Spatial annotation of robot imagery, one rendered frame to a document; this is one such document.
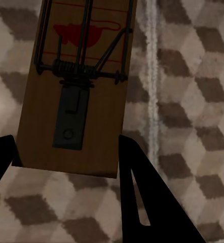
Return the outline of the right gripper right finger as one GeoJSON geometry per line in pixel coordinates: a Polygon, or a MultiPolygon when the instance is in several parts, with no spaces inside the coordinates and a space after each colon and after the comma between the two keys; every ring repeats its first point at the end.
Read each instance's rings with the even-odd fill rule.
{"type": "Polygon", "coordinates": [[[119,136],[123,243],[206,243],[137,142],[119,136]],[[132,173],[151,226],[140,223],[132,173]]]}

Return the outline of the mousetrap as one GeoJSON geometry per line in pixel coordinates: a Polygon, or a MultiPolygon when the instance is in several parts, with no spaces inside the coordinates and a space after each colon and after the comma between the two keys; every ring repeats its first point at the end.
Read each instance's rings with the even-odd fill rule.
{"type": "Polygon", "coordinates": [[[11,166],[117,178],[137,0],[42,0],[11,166]]]}

